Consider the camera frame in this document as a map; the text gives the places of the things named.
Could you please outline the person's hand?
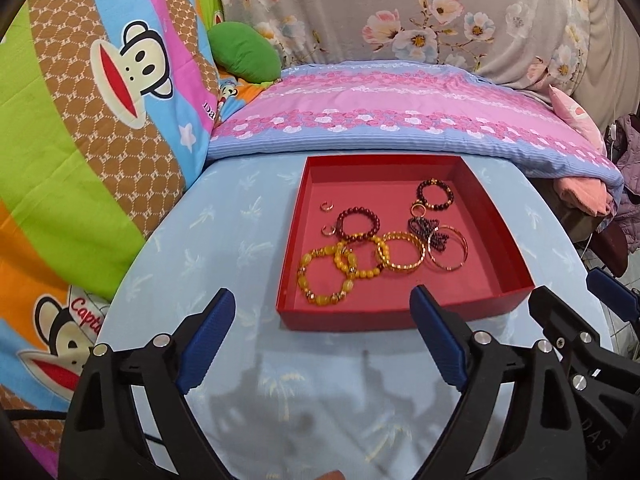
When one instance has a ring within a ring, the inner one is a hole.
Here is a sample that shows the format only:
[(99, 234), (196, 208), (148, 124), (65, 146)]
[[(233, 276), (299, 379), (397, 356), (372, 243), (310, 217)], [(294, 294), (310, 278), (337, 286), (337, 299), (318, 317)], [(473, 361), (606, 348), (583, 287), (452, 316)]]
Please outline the person's hand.
[(316, 480), (345, 480), (345, 476), (339, 470), (332, 470), (326, 474), (322, 474)]

